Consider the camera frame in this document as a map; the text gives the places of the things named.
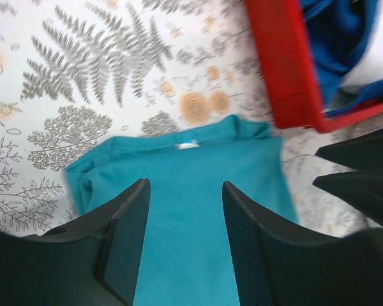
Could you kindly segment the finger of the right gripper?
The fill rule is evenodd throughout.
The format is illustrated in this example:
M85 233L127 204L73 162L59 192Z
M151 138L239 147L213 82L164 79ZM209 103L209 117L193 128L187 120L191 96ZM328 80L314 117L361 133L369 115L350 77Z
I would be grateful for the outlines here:
M351 169L383 168L383 128L318 149L316 156Z
M313 185L383 226L383 168L323 175Z

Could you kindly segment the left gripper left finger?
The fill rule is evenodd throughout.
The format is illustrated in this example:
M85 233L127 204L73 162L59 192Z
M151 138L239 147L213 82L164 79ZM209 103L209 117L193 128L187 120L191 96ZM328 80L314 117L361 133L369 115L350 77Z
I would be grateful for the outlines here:
M52 305L133 305L150 195L150 181L140 179L44 235L55 247Z

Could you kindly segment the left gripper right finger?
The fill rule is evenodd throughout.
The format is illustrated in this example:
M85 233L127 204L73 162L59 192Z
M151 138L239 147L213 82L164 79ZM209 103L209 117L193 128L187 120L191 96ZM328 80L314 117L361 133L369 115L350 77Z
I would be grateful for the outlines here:
M304 228L225 182L223 211L241 305L363 305L340 238Z

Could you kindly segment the teal t-shirt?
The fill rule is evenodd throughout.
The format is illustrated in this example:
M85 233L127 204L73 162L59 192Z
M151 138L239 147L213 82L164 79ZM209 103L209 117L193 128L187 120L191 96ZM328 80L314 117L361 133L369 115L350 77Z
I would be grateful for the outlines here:
M69 165L66 178L79 214L150 181L135 305L238 305L222 185L297 221L281 149L269 124L231 115L155 138L109 138Z

